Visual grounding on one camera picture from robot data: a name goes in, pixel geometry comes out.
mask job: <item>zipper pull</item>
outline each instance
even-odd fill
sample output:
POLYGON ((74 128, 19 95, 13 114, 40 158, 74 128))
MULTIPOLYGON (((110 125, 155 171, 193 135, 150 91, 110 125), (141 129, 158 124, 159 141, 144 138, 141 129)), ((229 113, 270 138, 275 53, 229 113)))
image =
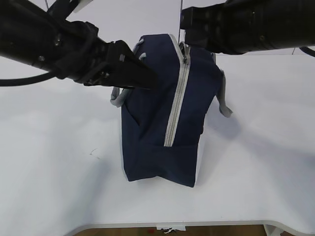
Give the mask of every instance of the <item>zipper pull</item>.
POLYGON ((183 51, 183 56, 184 56, 184 63, 188 64, 188 56, 190 53, 190 46, 187 44, 184 44, 184 51, 183 51))

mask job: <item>white table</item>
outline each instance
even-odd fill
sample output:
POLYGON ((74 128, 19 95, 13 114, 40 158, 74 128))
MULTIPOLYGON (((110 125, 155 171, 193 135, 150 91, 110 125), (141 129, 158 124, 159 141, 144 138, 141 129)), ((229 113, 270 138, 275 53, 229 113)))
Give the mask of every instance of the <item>white table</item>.
MULTIPOLYGON (((91 3, 93 9, 99 2, 91 3)), ((161 14, 161 2, 169 0, 154 2, 146 6, 155 9, 153 19, 161 14)), ((125 27, 114 36, 114 29, 100 34, 117 40, 129 30, 130 44, 144 33, 175 34, 176 22, 155 26, 156 31, 144 22, 142 31, 141 14, 148 15, 139 11, 139 18, 130 19, 136 32, 125 27)), ((160 178, 126 180, 120 111, 108 101, 110 88, 57 79, 0 88, 0 235, 230 224, 271 224, 297 235, 315 234, 314 63, 299 55, 218 57, 234 115, 223 118, 213 102, 194 189, 160 178)), ((0 59, 2 78, 38 73, 0 59)))

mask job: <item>navy blue bag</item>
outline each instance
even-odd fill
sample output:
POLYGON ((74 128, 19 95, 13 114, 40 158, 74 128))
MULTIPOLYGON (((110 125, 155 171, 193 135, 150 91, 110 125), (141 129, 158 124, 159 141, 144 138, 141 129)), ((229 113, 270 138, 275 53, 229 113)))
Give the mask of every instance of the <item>navy blue bag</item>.
POLYGON ((214 55, 178 45, 172 35, 146 35, 135 54, 158 74, 153 90, 116 88, 112 103, 122 106, 124 168, 129 181, 162 177, 194 187, 197 150, 205 115, 215 96, 225 105, 225 76, 214 55))

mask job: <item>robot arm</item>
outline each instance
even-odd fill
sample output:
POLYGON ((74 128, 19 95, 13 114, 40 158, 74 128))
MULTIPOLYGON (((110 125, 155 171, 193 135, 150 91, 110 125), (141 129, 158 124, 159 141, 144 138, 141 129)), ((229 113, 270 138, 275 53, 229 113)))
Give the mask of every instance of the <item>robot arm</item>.
POLYGON ((0 80, 0 86, 33 84, 53 77, 68 77, 86 86, 155 86, 155 72, 125 42, 106 43, 91 23, 66 20, 78 3, 57 0, 45 12, 28 0, 0 1, 0 56, 50 71, 32 78, 0 80))
MULTIPOLYGON (((91 0, 57 0, 48 12, 28 0, 0 1, 0 56, 49 71, 1 86, 57 77, 85 86, 152 89, 157 76, 123 41, 106 43, 91 23, 66 18, 91 0)), ((228 0, 183 10, 186 43, 211 52, 243 54, 315 45, 315 0, 228 0)), ((310 55, 314 51, 302 50, 310 55)))
MULTIPOLYGON (((314 0, 228 0, 205 8, 183 10, 186 43, 215 53, 315 45, 314 0)), ((302 51, 312 54, 311 50, 302 51)))

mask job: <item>gray handle strap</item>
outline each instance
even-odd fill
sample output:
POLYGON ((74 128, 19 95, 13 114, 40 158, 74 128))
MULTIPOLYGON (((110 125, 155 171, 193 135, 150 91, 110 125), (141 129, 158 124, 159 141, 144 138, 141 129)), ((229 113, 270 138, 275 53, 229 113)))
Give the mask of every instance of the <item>gray handle strap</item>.
POLYGON ((229 117, 231 117, 233 111, 227 107, 226 102, 225 102, 226 77, 225 77, 224 71, 221 70, 221 72, 223 74, 223 82, 222 82, 222 87, 217 94, 217 99, 219 101, 221 114, 224 115, 225 117, 229 118, 229 117))
MULTIPOLYGON (((136 46, 133 49, 133 53, 136 54, 140 48, 140 45, 144 42, 143 39, 141 39, 136 46)), ((143 60, 146 57, 146 54, 143 53, 140 55, 139 59, 143 60)), ((114 105, 115 107, 119 108, 122 107, 128 98, 128 96, 131 94, 132 90, 131 89, 123 89, 122 93, 120 93, 120 88, 114 87, 112 91, 112 95, 110 98, 110 103, 114 105)))
POLYGON ((131 94, 131 91, 131 89, 125 88, 123 89, 122 93, 120 93, 120 88, 114 87, 110 98, 110 103, 117 108, 122 107, 128 96, 131 94))

